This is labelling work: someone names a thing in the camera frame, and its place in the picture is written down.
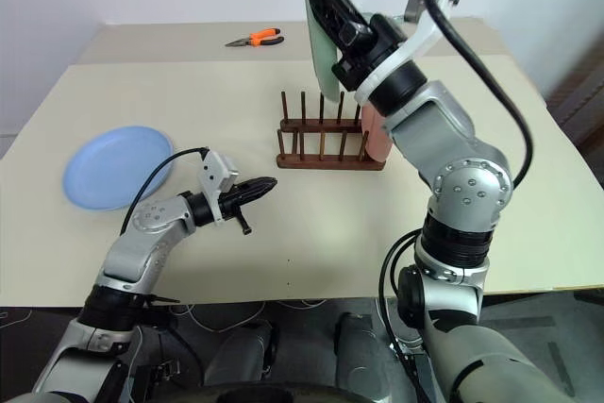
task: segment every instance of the beige table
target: beige table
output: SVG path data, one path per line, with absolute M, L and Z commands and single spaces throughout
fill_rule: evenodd
M 240 25 L 229 38 L 250 27 Z M 102 49 L 113 52 L 107 44 Z M 124 60 L 136 59 L 131 49 L 123 52 L 132 52 Z M 316 114 L 318 92 L 308 59 L 272 59 L 271 52 L 282 51 L 244 49 L 242 61 L 193 55 L 155 63 L 111 62 L 117 51 L 94 60 L 87 52 L 88 64 L 71 66 L 2 160 L 0 305 L 82 305 L 125 210 L 73 206 L 61 176 L 81 144 L 126 125 L 160 129 L 176 149 L 220 150 L 235 160 L 241 179 L 278 179 L 272 192 L 243 209 L 252 235 L 244 237 L 235 222 L 198 230 L 173 250 L 158 294 L 191 303 L 375 296 L 384 254 L 397 237 L 422 225 L 428 190 L 395 151 L 379 173 L 277 169 L 279 92 L 294 99 L 306 90 L 309 115 Z M 482 54 L 535 139 L 532 168 L 495 232 L 486 291 L 603 284 L 604 193 L 512 58 Z M 516 171 L 524 153 L 519 132 L 467 65 L 453 55 L 418 63 L 458 97 L 478 136 L 499 146 Z M 345 110 L 353 111 L 347 99 Z M 295 109 L 292 103 L 292 114 Z M 328 106 L 326 116 L 335 110 Z M 316 146 L 307 140 L 307 147 Z M 178 161 L 154 196 L 198 190 L 198 167 L 194 157 Z

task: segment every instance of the orange-handled pliers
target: orange-handled pliers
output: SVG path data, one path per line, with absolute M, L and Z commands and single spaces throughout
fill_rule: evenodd
M 225 46 L 271 46 L 273 44 L 279 44 L 285 40 L 283 37 L 277 36 L 279 33 L 281 33 L 281 30 L 278 28 L 265 28 L 260 32 L 250 33 L 249 37 L 247 38 L 241 38 L 240 40 L 236 40 L 234 42 L 228 42 L 225 44 Z

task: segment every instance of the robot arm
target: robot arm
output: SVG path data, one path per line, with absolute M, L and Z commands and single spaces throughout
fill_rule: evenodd
M 502 335 L 477 326 L 487 253 L 512 176 L 445 86 L 428 82 L 412 61 L 436 36 L 420 0 L 408 5 L 406 17 L 419 19 L 409 40 L 390 18 L 375 14 L 367 23 L 349 0 L 309 1 L 342 52 L 332 72 L 385 117 L 387 134 L 432 191 L 415 264 L 399 276 L 398 312 L 419 330 L 446 400 L 571 401 Z M 436 0 L 445 14 L 456 2 Z
M 214 151 L 203 155 L 203 164 L 202 193 L 145 202 L 134 211 L 126 232 L 111 246 L 84 308 L 42 370 L 34 400 L 60 395 L 70 401 L 117 401 L 127 379 L 127 367 L 118 356 L 127 351 L 135 326 L 158 322 L 150 303 L 169 301 L 152 292 L 171 250 L 197 227 L 233 217 L 244 234 L 251 232 L 241 205 L 262 197 L 277 181 L 259 177 L 235 185 L 236 168 Z M 31 396 L 25 400 L 32 401 Z

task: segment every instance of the wooden peg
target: wooden peg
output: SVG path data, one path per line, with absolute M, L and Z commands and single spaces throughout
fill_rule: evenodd
M 344 92 L 340 92 L 340 104 L 338 105 L 338 124 L 342 121 L 342 107 L 344 106 Z
M 323 110 L 325 109 L 325 97 L 321 93 L 319 98 L 319 124 L 323 124 Z
M 357 110 L 355 111 L 355 125 L 359 123 L 359 114 L 361 113 L 361 106 L 357 105 Z
M 340 142 L 340 155 L 338 156 L 338 160 L 344 159 L 344 148 L 346 147 L 346 136 L 348 135 L 347 131 L 342 133 L 342 141 Z
M 365 156 L 365 145 L 367 145 L 367 139 L 369 138 L 369 131 L 365 131 L 362 135 L 361 148 L 359 149 L 359 160 L 362 160 Z
M 285 92 L 281 92 L 281 104 L 283 105 L 283 121 L 287 123 L 289 119 L 287 116 L 287 100 L 285 99 Z
M 300 105 L 302 106 L 302 125 L 306 124 L 306 94 L 300 92 Z
M 300 134 L 300 160 L 304 160 L 304 132 L 299 131 Z
M 292 136 L 292 154 L 295 155 L 298 152 L 298 131 L 294 131 Z
M 325 131 L 321 131 L 321 142 L 319 144 L 319 160 L 323 160 L 325 155 Z
M 285 154 L 285 147 L 283 146 L 283 133 L 280 129 L 277 130 L 277 138 L 279 139 L 279 153 L 281 155 Z

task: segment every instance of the table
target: table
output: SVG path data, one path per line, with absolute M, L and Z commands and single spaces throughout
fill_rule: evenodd
M 239 25 L 229 38 L 254 26 Z M 157 294 L 184 303 L 377 295 L 386 250 L 422 225 L 429 191 L 395 150 L 382 172 L 276 167 L 280 91 L 291 100 L 291 115 L 301 90 L 307 92 L 308 115 L 317 114 L 308 56 L 278 59 L 271 48 L 250 48 L 240 59 L 193 55 L 188 61 L 171 56 L 134 62 L 130 56 L 116 62 L 107 46 L 101 46 L 107 55 L 95 57 L 96 42 L 61 77 L 2 160 L 0 305 L 83 304 L 126 210 L 73 206 L 61 191 L 61 177 L 81 144 L 127 125 L 155 127 L 175 149 L 219 150 L 234 159 L 240 180 L 278 179 L 268 195 L 243 207 L 251 235 L 243 236 L 236 222 L 198 230 L 173 250 Z M 535 158 L 495 231 L 486 292 L 602 285 L 604 193 L 531 82 L 510 56 L 497 52 L 480 51 L 526 115 Z M 524 145 L 514 123 L 461 58 L 443 54 L 417 62 L 457 96 L 477 135 L 500 147 L 517 171 Z M 355 108 L 352 96 L 346 99 L 344 116 Z M 326 118 L 336 110 L 326 105 Z M 312 150 L 318 140 L 306 138 L 306 145 Z M 328 140 L 327 152 L 330 147 L 337 140 Z M 154 196 L 198 190 L 198 168 L 198 158 L 183 157 Z

